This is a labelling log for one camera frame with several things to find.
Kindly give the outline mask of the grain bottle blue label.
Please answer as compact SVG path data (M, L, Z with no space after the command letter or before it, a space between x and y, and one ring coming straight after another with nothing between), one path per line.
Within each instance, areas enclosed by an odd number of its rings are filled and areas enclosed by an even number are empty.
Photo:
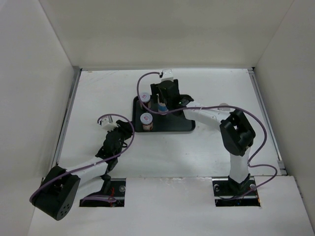
M226 104L226 103L220 103L220 106L221 106L221 107L225 107L225 108L229 108L229 105Z
M166 115L168 113L168 108L164 103L157 104L157 111L160 115Z

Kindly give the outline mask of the sauce jar white lid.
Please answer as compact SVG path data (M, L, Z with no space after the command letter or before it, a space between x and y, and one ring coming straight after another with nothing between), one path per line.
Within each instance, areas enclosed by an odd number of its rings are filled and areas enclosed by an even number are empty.
M143 105L145 105L147 108L151 108L151 96L147 92L141 92L140 93L140 100L142 101L143 104L140 104L140 108L142 110L145 110Z
M140 116L142 128L145 131L151 131L153 128L153 116L150 113L143 113Z

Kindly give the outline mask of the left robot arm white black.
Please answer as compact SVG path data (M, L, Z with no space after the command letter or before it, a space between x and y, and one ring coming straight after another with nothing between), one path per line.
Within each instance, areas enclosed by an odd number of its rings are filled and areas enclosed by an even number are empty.
M53 167L40 187L30 196L30 203L53 219L63 219L71 210L77 191L86 182L100 177L94 183L94 191L105 196L110 192L108 178L121 154L130 147L126 141L134 139L131 121L118 120L116 127L108 131L102 147L89 161L72 168Z

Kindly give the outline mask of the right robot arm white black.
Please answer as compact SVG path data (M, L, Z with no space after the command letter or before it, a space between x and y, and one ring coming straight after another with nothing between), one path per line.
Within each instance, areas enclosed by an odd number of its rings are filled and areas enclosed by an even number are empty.
M165 80L150 87L154 100L166 106L162 113L173 111L177 116L182 114L187 120L214 127L220 132L223 145L230 153L228 189L233 194L241 194L250 178L249 153L256 137L244 112L236 108L231 112L206 109L191 96L180 94L177 80Z

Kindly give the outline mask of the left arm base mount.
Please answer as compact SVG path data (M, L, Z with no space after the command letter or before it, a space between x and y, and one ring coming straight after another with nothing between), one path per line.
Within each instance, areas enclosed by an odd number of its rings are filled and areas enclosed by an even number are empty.
M111 178L103 175L99 179L102 186L80 199L79 207L124 207L126 194L126 179Z

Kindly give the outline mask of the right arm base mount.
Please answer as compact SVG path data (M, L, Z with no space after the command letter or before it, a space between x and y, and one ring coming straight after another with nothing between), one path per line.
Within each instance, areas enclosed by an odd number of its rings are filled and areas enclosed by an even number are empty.
M217 207L260 207L253 177L240 188L228 178L213 178L212 185Z

